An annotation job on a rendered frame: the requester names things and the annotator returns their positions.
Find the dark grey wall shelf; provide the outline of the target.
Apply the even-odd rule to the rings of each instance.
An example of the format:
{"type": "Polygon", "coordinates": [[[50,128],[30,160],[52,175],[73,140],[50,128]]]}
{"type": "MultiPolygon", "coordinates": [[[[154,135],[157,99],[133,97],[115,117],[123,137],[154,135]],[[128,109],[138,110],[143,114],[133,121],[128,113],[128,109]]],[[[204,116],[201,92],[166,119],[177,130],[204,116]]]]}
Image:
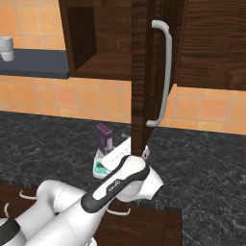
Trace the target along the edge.
{"type": "Polygon", "coordinates": [[[14,61],[0,57],[0,75],[68,79],[66,52],[62,50],[14,49],[14,61]]]}

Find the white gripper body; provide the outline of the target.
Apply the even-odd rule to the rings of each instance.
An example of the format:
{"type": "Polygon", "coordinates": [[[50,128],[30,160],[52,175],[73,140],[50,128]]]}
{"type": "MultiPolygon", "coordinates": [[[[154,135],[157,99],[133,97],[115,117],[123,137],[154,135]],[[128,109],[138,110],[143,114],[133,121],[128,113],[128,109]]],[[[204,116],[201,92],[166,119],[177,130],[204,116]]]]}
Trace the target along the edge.
{"type": "Polygon", "coordinates": [[[121,162],[121,159],[125,156],[131,154],[131,139],[128,138],[117,147],[115,147],[110,153],[102,158],[102,164],[109,171],[113,171],[118,164],[121,162]]]}

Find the dark wood closed cabinet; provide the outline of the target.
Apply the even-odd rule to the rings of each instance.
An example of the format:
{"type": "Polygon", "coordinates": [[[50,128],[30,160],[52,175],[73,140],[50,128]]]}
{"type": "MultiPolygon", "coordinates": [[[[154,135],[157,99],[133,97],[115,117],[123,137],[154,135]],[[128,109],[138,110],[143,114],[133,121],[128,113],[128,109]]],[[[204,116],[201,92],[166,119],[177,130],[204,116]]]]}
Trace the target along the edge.
{"type": "Polygon", "coordinates": [[[246,91],[246,0],[188,0],[178,85],[246,91]]]}

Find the white digital scale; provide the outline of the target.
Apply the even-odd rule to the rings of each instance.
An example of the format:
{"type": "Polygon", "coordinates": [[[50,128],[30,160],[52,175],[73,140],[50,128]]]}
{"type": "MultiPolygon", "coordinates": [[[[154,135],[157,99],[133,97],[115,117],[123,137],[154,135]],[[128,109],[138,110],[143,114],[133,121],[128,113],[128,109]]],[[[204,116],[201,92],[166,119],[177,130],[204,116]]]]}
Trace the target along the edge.
{"type": "Polygon", "coordinates": [[[110,174],[110,171],[103,166],[101,163],[102,157],[98,154],[94,157],[92,174],[96,179],[104,179],[106,176],[110,174]]]}

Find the white cup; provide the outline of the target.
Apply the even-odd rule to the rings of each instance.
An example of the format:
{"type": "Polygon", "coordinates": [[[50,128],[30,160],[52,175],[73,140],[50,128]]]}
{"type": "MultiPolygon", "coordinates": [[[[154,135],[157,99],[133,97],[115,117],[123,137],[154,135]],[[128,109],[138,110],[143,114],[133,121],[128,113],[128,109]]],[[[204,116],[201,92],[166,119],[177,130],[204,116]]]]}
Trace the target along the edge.
{"type": "Polygon", "coordinates": [[[12,62],[14,60],[12,37],[0,37],[0,57],[4,62],[12,62]]]}

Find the dark wood open cabinet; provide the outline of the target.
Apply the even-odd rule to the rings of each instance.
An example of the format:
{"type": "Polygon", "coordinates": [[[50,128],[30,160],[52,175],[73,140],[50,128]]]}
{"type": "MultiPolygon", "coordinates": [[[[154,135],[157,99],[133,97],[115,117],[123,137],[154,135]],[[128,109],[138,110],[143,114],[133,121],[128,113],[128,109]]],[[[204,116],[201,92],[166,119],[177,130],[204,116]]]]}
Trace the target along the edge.
{"type": "Polygon", "coordinates": [[[59,0],[69,75],[132,78],[132,0],[59,0]]]}

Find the dark wood drawer front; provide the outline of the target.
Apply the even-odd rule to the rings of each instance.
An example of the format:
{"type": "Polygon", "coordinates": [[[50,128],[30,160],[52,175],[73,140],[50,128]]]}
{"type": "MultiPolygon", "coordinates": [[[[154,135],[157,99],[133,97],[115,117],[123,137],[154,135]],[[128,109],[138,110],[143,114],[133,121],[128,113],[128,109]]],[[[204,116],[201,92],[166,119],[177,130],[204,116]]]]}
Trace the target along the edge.
{"type": "Polygon", "coordinates": [[[9,203],[8,212],[20,224],[35,225],[46,221],[52,214],[49,203],[39,187],[26,187],[0,183],[0,217],[5,217],[4,206],[9,203]],[[19,196],[20,190],[25,195],[36,196],[37,199],[26,200],[19,196]]]}
{"type": "Polygon", "coordinates": [[[94,238],[97,246],[183,246],[179,209],[154,209],[113,202],[113,211],[127,216],[104,215],[94,238]]]}

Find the purple cereal box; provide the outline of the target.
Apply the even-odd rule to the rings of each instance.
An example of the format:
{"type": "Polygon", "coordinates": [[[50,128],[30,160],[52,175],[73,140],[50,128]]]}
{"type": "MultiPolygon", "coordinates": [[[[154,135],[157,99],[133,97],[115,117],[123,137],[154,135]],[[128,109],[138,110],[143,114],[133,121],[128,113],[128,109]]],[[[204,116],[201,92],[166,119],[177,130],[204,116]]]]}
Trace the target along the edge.
{"type": "Polygon", "coordinates": [[[98,124],[96,128],[98,148],[104,155],[107,155],[113,149],[112,130],[103,123],[98,124]]]}

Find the dark wood cabinet door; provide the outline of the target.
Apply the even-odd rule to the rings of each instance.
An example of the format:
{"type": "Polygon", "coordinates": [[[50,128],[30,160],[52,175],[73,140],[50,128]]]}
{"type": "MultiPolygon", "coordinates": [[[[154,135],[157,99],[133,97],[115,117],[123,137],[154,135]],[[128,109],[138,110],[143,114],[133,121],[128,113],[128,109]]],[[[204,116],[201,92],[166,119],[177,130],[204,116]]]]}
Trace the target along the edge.
{"type": "Polygon", "coordinates": [[[154,130],[146,122],[159,118],[163,93],[165,36],[152,27],[152,21],[164,21],[172,36],[170,93],[179,71],[187,1],[133,0],[131,150],[135,156],[142,154],[154,130]]]}

